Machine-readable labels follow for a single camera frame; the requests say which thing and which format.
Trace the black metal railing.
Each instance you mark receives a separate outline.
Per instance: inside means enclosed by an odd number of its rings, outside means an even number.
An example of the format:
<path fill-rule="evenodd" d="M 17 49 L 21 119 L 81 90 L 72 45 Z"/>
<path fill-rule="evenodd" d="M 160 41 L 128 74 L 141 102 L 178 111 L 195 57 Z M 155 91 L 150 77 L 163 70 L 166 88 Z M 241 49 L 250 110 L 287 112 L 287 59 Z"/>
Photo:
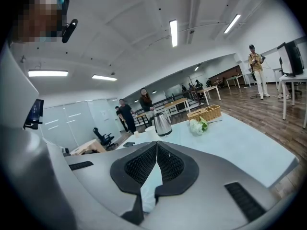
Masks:
<path fill-rule="evenodd" d="M 164 98 L 160 101 L 153 102 L 153 106 L 156 109 L 157 112 L 163 112 L 163 113 L 168 113 L 171 116 L 182 113 L 184 111 L 188 111 L 186 108 L 185 104 L 186 102 L 178 103 L 173 106 L 169 106 L 165 108 L 167 104 L 173 104 L 175 101 L 178 101 L 179 99 L 186 98 L 188 102 L 188 106 L 191 109 L 196 108 L 199 106 L 199 102 L 196 99 L 192 99 L 189 96 L 189 92 L 187 95 L 184 94 L 177 94 L 174 95 L 172 94 L 170 97 Z M 134 122 L 136 126 L 142 126 L 142 125 L 147 125 L 148 124 L 148 119 L 146 117 L 145 111 L 141 108 L 136 110 L 136 115 L 132 115 L 134 118 Z"/>

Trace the steel electric kettle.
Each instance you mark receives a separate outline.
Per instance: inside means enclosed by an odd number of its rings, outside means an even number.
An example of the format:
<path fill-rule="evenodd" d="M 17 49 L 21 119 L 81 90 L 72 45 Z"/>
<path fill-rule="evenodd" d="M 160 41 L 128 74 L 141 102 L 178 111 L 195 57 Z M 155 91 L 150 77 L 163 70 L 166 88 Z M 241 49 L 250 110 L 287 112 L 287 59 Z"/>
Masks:
<path fill-rule="evenodd" d="M 149 123 L 154 126 L 158 136 L 163 137 L 169 135 L 172 132 L 172 127 L 167 117 L 162 112 L 154 114 Z"/>

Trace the black rig monitor screen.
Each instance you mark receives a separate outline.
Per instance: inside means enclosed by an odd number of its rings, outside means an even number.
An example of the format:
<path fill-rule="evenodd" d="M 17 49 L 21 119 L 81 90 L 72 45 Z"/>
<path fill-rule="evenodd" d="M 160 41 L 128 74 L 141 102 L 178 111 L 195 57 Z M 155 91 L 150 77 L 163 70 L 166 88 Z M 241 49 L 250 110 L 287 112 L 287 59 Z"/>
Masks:
<path fill-rule="evenodd" d="M 23 126 L 23 129 L 30 128 L 38 130 L 38 125 L 42 124 L 44 100 L 36 99 Z"/>

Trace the black office chair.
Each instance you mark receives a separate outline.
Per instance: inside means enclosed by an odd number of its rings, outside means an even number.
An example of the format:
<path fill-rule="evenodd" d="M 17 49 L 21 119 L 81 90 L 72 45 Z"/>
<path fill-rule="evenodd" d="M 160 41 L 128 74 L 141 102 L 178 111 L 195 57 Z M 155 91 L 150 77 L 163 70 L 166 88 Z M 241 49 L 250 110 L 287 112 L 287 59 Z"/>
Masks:
<path fill-rule="evenodd" d="M 93 132 L 98 137 L 98 139 L 100 140 L 100 144 L 105 148 L 106 151 L 114 150 L 114 146 L 118 145 L 118 143 L 112 142 L 112 140 L 114 139 L 114 136 L 111 136 L 111 133 L 101 135 L 99 133 L 98 128 L 96 127 L 93 128 Z"/>

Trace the white table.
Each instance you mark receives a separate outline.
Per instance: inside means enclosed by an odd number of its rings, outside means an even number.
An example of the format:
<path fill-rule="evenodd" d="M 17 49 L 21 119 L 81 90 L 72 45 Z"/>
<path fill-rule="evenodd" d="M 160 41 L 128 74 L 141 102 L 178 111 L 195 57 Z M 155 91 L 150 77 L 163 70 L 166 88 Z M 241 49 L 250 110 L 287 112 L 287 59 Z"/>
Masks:
<path fill-rule="evenodd" d="M 233 83 L 235 87 L 241 89 L 246 85 L 245 76 L 240 74 L 226 79 L 226 84 L 228 89 L 230 89 L 230 84 Z"/>
<path fill-rule="evenodd" d="M 197 93 L 203 93 L 203 97 L 205 98 L 206 104 L 209 106 L 210 94 L 209 91 L 216 90 L 219 101 L 221 100 L 221 96 L 217 86 L 206 87 L 205 89 L 197 90 Z"/>

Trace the wooden top white desk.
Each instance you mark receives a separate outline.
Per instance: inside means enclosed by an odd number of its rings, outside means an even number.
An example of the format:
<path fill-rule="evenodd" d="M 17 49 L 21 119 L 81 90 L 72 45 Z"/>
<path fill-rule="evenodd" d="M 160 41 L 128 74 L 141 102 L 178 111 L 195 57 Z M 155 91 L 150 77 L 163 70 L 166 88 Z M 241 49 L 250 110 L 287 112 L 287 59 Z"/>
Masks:
<path fill-rule="evenodd" d="M 187 98 L 180 98 L 178 100 L 172 101 L 172 102 L 167 103 L 167 104 L 164 105 L 164 111 L 166 113 L 166 116 L 167 116 L 167 119 L 168 119 L 169 123 L 171 123 L 171 119 L 170 119 L 171 112 L 170 112 L 170 109 L 173 108 L 173 107 L 176 107 L 177 105 L 182 104 L 182 103 L 184 104 L 185 110 L 188 113 L 191 113 L 190 106 L 189 106 Z"/>

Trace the white flowers bunch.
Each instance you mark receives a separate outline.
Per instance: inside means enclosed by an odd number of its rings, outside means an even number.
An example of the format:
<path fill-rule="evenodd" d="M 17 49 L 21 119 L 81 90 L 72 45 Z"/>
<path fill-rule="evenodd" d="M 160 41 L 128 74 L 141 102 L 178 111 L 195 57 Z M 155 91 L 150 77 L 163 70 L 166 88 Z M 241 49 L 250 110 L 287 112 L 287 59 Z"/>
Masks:
<path fill-rule="evenodd" d="M 211 121 L 206 121 L 202 117 L 200 117 L 198 121 L 196 119 L 191 119 L 189 121 L 189 129 L 193 135 L 200 136 L 208 130 L 211 124 L 220 122 L 222 120 L 223 120 L 222 117 L 215 118 Z"/>

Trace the wicker basket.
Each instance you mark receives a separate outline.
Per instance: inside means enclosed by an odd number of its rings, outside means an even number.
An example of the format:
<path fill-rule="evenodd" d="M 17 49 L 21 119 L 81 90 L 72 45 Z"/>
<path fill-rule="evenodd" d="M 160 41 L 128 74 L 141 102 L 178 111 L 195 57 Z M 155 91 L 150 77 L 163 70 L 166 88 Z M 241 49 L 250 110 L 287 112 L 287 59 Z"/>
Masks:
<path fill-rule="evenodd" d="M 221 108 L 219 105 L 210 105 L 205 108 L 198 109 L 187 114 L 188 120 L 201 121 L 204 119 L 209 122 L 221 116 Z"/>

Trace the black desktop monitor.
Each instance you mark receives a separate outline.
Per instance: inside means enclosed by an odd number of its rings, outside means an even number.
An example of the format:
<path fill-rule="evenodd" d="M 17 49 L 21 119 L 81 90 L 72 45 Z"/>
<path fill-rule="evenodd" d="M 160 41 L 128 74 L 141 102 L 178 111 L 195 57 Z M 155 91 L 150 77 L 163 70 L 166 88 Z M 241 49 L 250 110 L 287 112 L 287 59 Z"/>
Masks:
<path fill-rule="evenodd" d="M 285 75 L 295 77 L 303 74 L 304 63 L 295 41 L 282 43 L 277 47 L 282 61 L 282 71 Z"/>

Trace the long ceiling light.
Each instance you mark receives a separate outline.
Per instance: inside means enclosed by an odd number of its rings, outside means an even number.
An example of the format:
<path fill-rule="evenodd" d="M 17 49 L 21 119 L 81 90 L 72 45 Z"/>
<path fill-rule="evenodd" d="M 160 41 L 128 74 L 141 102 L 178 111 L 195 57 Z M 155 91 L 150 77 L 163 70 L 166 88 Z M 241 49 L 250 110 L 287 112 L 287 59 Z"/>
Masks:
<path fill-rule="evenodd" d="M 62 70 L 29 70 L 29 77 L 67 77 L 68 72 Z"/>
<path fill-rule="evenodd" d="M 178 45 L 177 20 L 170 21 L 169 25 L 170 25 L 170 32 L 171 32 L 172 47 L 176 47 Z"/>
<path fill-rule="evenodd" d="M 100 75 L 93 75 L 92 79 L 103 80 L 103 81 L 117 81 L 117 78 L 107 77 L 107 76 L 100 76 Z"/>
<path fill-rule="evenodd" d="M 240 14 L 237 14 L 233 20 L 230 22 L 230 24 L 227 26 L 227 28 L 224 30 L 224 34 L 227 34 L 232 28 L 233 26 L 237 23 L 237 21 L 239 20 L 239 18 L 241 17 Z"/>

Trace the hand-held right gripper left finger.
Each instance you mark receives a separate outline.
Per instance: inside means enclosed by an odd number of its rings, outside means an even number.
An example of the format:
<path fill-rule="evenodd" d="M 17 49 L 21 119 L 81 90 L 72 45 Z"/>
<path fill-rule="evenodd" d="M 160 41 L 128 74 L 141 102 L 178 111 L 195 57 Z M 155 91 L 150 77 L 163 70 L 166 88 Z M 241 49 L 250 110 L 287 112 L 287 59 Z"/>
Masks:
<path fill-rule="evenodd" d="M 156 142 L 100 154 L 66 157 L 69 200 L 82 230 L 158 230 L 145 216 L 141 187 L 156 164 Z"/>

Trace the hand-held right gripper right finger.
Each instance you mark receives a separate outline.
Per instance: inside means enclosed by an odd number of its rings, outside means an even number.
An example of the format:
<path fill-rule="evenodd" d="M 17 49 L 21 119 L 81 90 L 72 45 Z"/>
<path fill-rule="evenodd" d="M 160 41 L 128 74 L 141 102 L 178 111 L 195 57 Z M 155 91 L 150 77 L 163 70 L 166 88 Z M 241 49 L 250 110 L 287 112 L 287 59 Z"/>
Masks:
<path fill-rule="evenodd" d="M 184 171 L 195 161 L 199 174 L 182 194 L 158 197 L 143 221 L 147 230 L 232 230 L 263 216 L 277 204 L 271 191 L 224 158 L 159 141 L 164 158 L 186 155 Z"/>

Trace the light blue cloth table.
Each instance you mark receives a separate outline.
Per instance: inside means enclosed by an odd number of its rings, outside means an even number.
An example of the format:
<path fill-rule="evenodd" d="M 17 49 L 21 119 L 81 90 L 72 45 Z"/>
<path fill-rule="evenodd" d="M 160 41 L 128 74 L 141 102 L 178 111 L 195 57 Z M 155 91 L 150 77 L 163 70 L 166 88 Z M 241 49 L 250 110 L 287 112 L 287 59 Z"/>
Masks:
<path fill-rule="evenodd" d="M 194 135 L 189 121 L 184 121 L 172 125 L 172 132 L 161 139 L 193 158 L 200 173 L 210 166 L 214 175 L 220 175 L 231 163 L 266 188 L 299 164 L 297 156 L 282 145 L 227 114 L 209 123 L 202 135 Z"/>

